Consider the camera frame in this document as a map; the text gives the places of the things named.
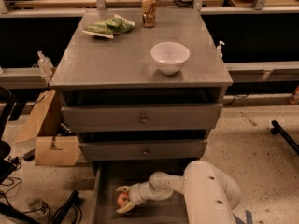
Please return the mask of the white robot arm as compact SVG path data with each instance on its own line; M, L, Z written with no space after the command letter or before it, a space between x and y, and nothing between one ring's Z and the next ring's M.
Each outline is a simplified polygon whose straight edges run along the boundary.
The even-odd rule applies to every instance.
M189 224L236 224L232 210L241 201L237 183L207 161L190 162L183 175L155 172L147 182L120 186L116 191L121 196L118 214L148 200L166 200L177 192L184 197Z

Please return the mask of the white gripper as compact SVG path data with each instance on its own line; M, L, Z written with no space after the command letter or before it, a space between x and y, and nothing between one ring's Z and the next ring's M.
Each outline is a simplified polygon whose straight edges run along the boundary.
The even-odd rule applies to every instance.
M145 203L150 199L152 194L150 182L136 183L132 186L120 186L116 188L117 192L129 193L129 200L123 203L123 206L118 208L116 212L118 214L125 214L131 211L136 205Z

